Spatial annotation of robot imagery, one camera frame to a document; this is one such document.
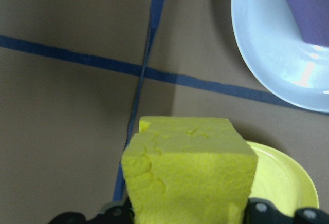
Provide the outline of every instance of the plate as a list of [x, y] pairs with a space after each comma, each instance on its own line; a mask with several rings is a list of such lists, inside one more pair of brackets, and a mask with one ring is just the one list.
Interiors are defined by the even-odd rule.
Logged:
[[295, 106], [329, 112], [329, 48], [305, 43], [286, 0], [231, 0], [233, 30], [254, 76]]
[[296, 209], [319, 207], [315, 186], [300, 164], [263, 144], [248, 142], [258, 155], [250, 197], [270, 200], [279, 211], [293, 216]]

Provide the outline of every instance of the light blue plate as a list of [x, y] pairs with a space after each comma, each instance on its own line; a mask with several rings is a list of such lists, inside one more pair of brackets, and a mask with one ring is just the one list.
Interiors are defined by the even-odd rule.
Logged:
[[329, 112], [329, 48], [305, 43], [286, 0], [231, 0], [237, 45], [255, 77], [298, 107]]

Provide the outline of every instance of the screw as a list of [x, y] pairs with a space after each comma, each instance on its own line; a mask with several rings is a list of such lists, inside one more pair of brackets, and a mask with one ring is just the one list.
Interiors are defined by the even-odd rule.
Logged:
[[312, 220], [317, 217], [317, 214], [313, 210], [304, 210], [303, 215]]
[[122, 209], [120, 209], [120, 208], [114, 209], [114, 211], [112, 212], [112, 215], [113, 216], [120, 216], [120, 215], [122, 215]]
[[256, 209], [259, 211], [259, 212], [266, 212], [267, 211], [267, 206], [263, 203], [257, 203], [256, 204]]

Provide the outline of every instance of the blue tape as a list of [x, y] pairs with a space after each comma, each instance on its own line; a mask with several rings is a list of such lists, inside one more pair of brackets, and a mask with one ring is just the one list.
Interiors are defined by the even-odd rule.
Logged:
[[[74, 62], [87, 66], [98, 67], [101, 69], [130, 74], [134, 76], [140, 76], [142, 70], [142, 67], [140, 65], [121, 62], [104, 57], [98, 57], [95, 55], [76, 53], [66, 49], [49, 47], [38, 43], [9, 38], [3, 35], [0, 35], [0, 47], [41, 55], [53, 59]], [[195, 77], [181, 75], [181, 74], [167, 73], [150, 67], [145, 68], [144, 77], [161, 82], [207, 90], [219, 94], [225, 94], [225, 95], [244, 98], [257, 102], [263, 102], [263, 103], [273, 104], [282, 107], [289, 107], [293, 109], [298, 109], [298, 110], [322, 114], [322, 115], [329, 115], [328, 113], [321, 113], [321, 112], [311, 111], [293, 106], [279, 99], [278, 97], [276, 97], [275, 95], [269, 92], [254, 90], [236, 85], [204, 81]]]
[[[128, 146], [130, 139], [132, 137], [133, 128], [134, 128], [136, 116], [137, 116], [140, 94], [141, 94], [141, 90], [142, 90], [142, 86], [143, 86], [143, 82], [144, 82], [144, 75], [145, 75], [146, 67], [148, 64], [149, 55], [151, 52], [153, 41], [155, 38], [155, 34], [156, 34], [156, 31], [160, 24], [160, 19], [161, 19], [161, 14], [162, 14], [164, 3], [165, 3], [165, 0], [152, 0], [151, 1], [150, 21], [149, 21], [149, 28], [148, 28], [147, 43], [146, 43], [145, 52], [144, 52], [144, 60], [143, 60], [143, 65], [142, 65], [139, 81], [137, 84], [137, 89], [135, 92], [131, 116], [130, 116], [130, 119], [128, 122], [127, 137], [126, 137], [126, 142], [125, 142], [125, 146], [124, 146], [125, 148]], [[113, 201], [122, 200], [124, 188], [125, 188], [125, 182], [124, 182], [124, 178], [123, 178], [122, 166], [120, 164], [118, 174], [117, 174], [114, 194], [113, 194]]]

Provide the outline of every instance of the yellow sponge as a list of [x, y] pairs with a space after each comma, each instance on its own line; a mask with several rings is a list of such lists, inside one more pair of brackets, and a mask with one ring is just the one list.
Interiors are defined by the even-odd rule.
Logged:
[[241, 223], [257, 156], [223, 118], [142, 117], [122, 156], [136, 224]]

